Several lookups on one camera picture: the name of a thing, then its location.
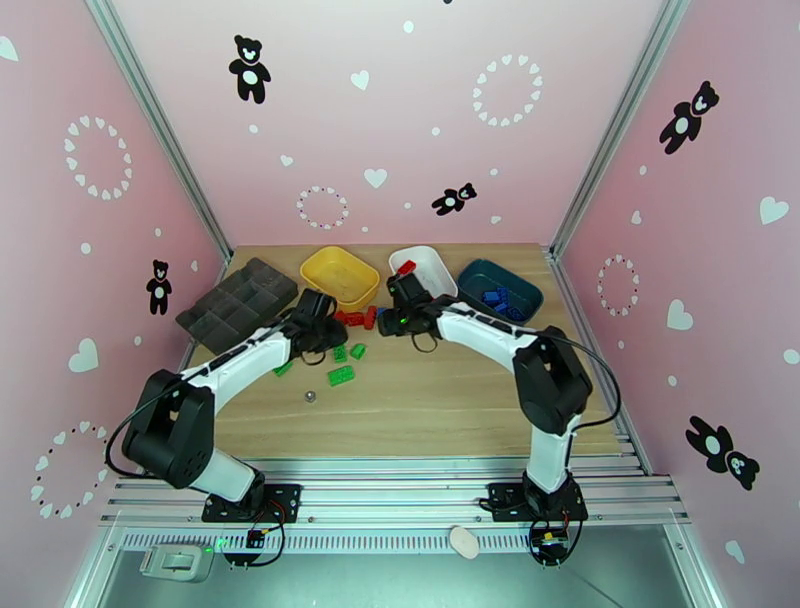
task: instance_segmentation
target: black teddy bear sticker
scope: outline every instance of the black teddy bear sticker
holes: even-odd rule
[[[239,76],[237,79],[239,97],[247,101],[252,93],[253,101],[264,103],[266,98],[264,83],[271,82],[272,77],[269,75],[269,70],[258,61],[261,57],[261,43],[238,34],[234,36],[233,40],[239,51],[239,59],[232,61],[228,70],[231,74]]]
[[[689,418],[689,423],[697,432],[687,430],[686,439],[689,445],[707,458],[706,466],[715,473],[730,471],[745,490],[752,490],[761,467],[756,460],[733,449],[733,439],[728,429],[718,426],[715,431],[697,416]]]
[[[675,117],[664,127],[658,138],[662,144],[669,140],[664,152],[672,154],[683,145],[687,137],[694,141],[700,133],[700,125],[703,122],[701,117],[718,103],[719,95],[711,83],[706,80],[700,85],[700,90],[697,91],[691,103],[682,101],[675,106],[673,110]]]
[[[167,280],[169,264],[153,260],[153,278],[147,282],[150,292],[150,314],[167,314],[167,296],[172,293],[172,285]]]
[[[436,215],[447,215],[451,211],[461,211],[465,201],[477,196],[478,193],[475,192],[472,184],[467,183],[461,190],[448,188],[444,191],[444,196],[431,203],[431,207],[436,209]]]

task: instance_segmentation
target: white container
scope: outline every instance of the white container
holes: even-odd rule
[[[414,275],[420,285],[428,290],[434,298],[445,294],[454,298],[458,296],[456,282],[433,247],[418,245],[395,251],[389,256],[389,268],[392,269],[392,274],[397,273],[397,270],[409,260],[417,265]]]

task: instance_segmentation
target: black mounting plate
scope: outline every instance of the black mounting plate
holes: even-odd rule
[[[300,507],[300,495],[302,491],[303,486],[299,484],[264,484],[264,500],[262,505],[266,505],[266,507],[260,510],[261,516],[258,518],[258,521],[275,524],[281,521],[281,518],[284,517],[285,514],[283,523],[295,523],[297,521],[297,510]],[[283,508],[283,513],[281,513],[280,509],[270,504],[270,501],[278,503]],[[255,523],[256,520],[254,517],[255,514],[253,514],[252,511],[237,509],[235,504],[219,496],[210,494],[206,498],[202,519],[206,523]]]
[[[586,521],[589,519],[589,512],[586,510],[586,503],[581,498],[578,484],[572,483],[564,488],[559,496],[561,504],[553,509],[546,517],[535,517],[533,511],[525,499],[525,491],[522,483],[490,483],[486,488],[489,490],[489,503],[493,507],[492,519],[496,522],[514,521],[553,521],[564,520],[562,509],[567,512],[570,521]],[[523,505],[519,508],[509,509],[515,505]]]

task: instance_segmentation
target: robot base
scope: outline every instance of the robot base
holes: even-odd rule
[[[553,494],[544,494],[523,477],[521,483],[490,483],[488,506],[496,522],[586,521],[589,513],[577,482],[568,477]]]

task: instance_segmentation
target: cable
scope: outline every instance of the cable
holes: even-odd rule
[[[281,322],[279,322],[278,324],[274,325],[271,328],[270,331],[267,331],[264,335],[262,335],[261,336],[261,340],[265,340],[269,336],[271,336],[274,333],[278,332],[279,330],[283,329],[284,325],[285,325],[285,322],[283,322],[283,320],[281,320]],[[178,382],[176,382],[175,384],[170,386],[168,389],[165,389],[164,391],[160,392],[158,395],[156,395],[152,399],[148,399],[147,401],[145,401],[142,405],[140,405],[135,410],[133,410],[130,414],[128,414],[122,422],[119,423],[117,428],[114,429],[114,432],[111,433],[111,436],[108,438],[108,443],[106,444],[105,457],[106,457],[106,464],[108,465],[109,469],[111,469],[117,475],[120,475],[122,477],[131,477],[133,479],[152,479],[151,475],[143,475],[141,473],[132,473],[131,471],[125,471],[123,469],[120,469],[117,465],[114,464],[114,461],[111,458],[111,448],[114,446],[114,442],[117,440],[117,437],[119,436],[119,434],[122,432],[122,430],[128,424],[130,424],[131,420],[136,418],[136,416],[141,414],[144,410],[146,410],[148,407],[150,407],[153,403],[155,403],[156,401],[158,401],[162,397],[166,397],[170,393],[173,393],[176,390],[179,390],[182,386],[185,386],[186,384],[188,384],[190,380],[196,378],[197,376],[202,374],[205,370],[206,370],[206,367],[203,366],[199,370],[197,370],[195,373],[193,373],[191,376],[189,376],[188,378],[181,378],[180,380],[178,380]]]

